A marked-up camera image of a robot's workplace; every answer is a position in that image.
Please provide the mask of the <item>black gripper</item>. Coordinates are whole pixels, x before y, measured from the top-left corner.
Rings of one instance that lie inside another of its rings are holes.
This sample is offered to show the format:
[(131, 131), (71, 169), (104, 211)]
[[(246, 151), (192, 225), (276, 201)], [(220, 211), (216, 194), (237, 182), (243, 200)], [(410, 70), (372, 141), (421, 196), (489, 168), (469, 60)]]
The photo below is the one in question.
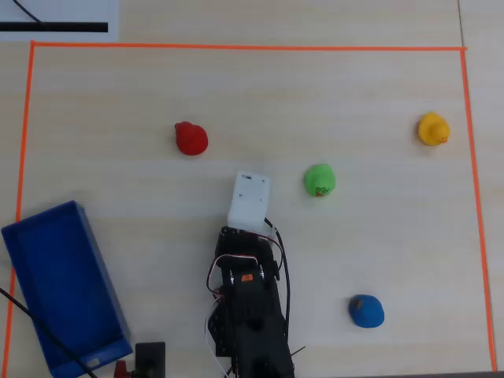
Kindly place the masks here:
[(279, 246), (279, 243), (266, 235), (223, 227), (215, 250), (223, 281), (230, 281), (230, 272), (249, 272), (260, 267), (267, 280), (272, 277), (278, 280), (279, 264), (273, 257), (273, 245)]

